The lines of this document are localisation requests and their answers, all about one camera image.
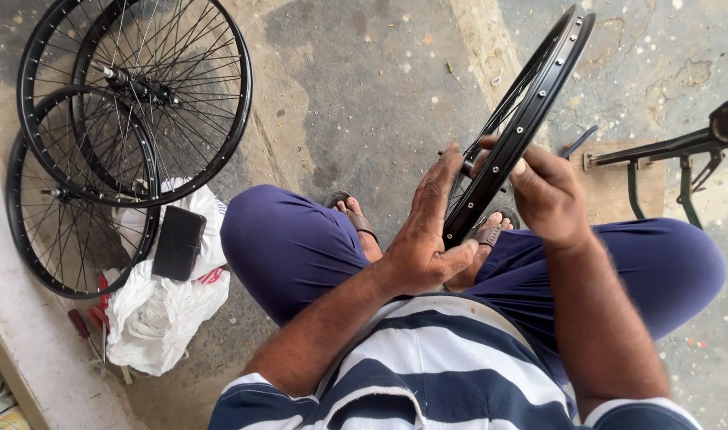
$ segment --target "black phone case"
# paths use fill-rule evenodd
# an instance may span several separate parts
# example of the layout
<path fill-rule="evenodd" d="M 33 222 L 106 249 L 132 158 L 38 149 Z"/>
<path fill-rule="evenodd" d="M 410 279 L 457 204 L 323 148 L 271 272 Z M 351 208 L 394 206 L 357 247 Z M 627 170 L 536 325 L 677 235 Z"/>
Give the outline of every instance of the black phone case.
<path fill-rule="evenodd" d="M 151 272 L 176 281 L 187 281 L 200 253 L 206 224 L 203 215 L 168 206 Z"/>

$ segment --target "hand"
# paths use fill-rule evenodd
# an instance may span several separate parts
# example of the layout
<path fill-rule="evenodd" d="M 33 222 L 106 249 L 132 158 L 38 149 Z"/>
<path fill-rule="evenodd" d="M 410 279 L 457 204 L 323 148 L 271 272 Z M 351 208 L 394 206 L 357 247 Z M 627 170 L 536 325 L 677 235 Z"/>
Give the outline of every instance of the hand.
<path fill-rule="evenodd" d="M 409 217 L 385 255 L 372 263 L 372 277 L 385 294 L 418 295 L 473 262 L 476 240 L 445 251 L 441 237 L 449 192 L 462 163 L 460 146 L 451 144 L 417 187 Z"/>
<path fill-rule="evenodd" d="M 496 141 L 495 136 L 481 139 L 480 145 L 487 151 L 479 156 L 473 175 L 483 166 Z M 530 145 L 515 165 L 510 181 L 521 218 L 545 245 L 570 247 L 592 234 L 587 199 L 568 160 Z"/>

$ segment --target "striped shirt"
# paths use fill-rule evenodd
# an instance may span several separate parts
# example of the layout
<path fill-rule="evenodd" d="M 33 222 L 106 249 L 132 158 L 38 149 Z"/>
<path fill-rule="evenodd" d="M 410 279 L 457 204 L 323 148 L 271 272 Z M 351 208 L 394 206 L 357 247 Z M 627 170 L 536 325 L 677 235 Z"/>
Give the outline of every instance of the striped shirt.
<path fill-rule="evenodd" d="M 612 400 L 588 428 L 700 429 L 668 399 Z M 465 295 L 394 301 L 370 318 L 312 396 L 261 375 L 225 387 L 210 430 L 575 428 L 566 394 L 511 321 Z"/>

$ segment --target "wooden board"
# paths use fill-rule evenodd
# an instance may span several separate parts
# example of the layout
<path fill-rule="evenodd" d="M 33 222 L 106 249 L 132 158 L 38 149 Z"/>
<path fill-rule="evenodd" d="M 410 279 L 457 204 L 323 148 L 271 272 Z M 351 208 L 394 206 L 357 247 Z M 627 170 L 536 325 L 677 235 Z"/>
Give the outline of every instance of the wooden board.
<path fill-rule="evenodd" d="M 618 139 L 587 141 L 569 157 L 577 180 L 587 191 L 587 215 L 590 224 L 615 223 L 635 220 L 629 206 L 626 164 L 606 166 L 584 171 L 582 157 L 585 151 L 607 154 L 656 142 L 655 139 Z M 646 217 L 660 217 L 664 213 L 665 162 L 638 171 L 640 207 Z"/>

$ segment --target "brown sandal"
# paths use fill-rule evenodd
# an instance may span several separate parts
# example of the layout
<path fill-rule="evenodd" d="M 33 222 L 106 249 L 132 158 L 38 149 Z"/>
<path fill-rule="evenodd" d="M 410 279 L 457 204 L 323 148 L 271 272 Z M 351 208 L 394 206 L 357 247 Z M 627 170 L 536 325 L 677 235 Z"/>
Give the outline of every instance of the brown sandal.
<path fill-rule="evenodd" d="M 483 226 L 483 224 L 491 216 L 491 214 L 495 212 L 501 213 L 503 215 L 503 219 L 507 218 L 508 220 L 510 220 L 513 230 L 518 230 L 521 228 L 521 220 L 518 217 L 518 214 L 509 207 L 501 207 L 499 209 L 492 210 L 489 215 L 487 215 L 483 219 L 483 221 L 481 221 L 481 225 Z M 502 223 L 499 223 L 491 228 L 478 230 L 473 238 L 478 241 L 479 245 L 488 245 L 491 246 L 492 249 L 494 249 L 494 245 L 496 245 L 497 239 L 499 239 L 499 234 L 502 232 L 503 225 Z"/>
<path fill-rule="evenodd" d="M 342 203 L 345 204 L 346 200 L 349 197 L 351 197 L 351 195 L 345 191 L 336 191 L 332 194 L 332 197 L 327 200 L 327 202 L 324 204 L 324 207 L 328 209 L 333 209 L 337 207 L 337 202 L 342 201 Z M 357 232 L 360 231 L 371 234 L 372 237 L 375 238 L 375 242 L 378 245 L 380 244 L 377 235 L 374 231 L 372 231 L 372 225 L 369 223 L 369 221 L 366 220 L 366 218 L 359 215 L 358 213 L 354 213 L 352 210 L 348 209 L 348 206 L 346 206 L 346 216 L 348 217 L 348 220 L 350 220 L 351 224 L 353 224 L 353 228 L 356 229 Z"/>

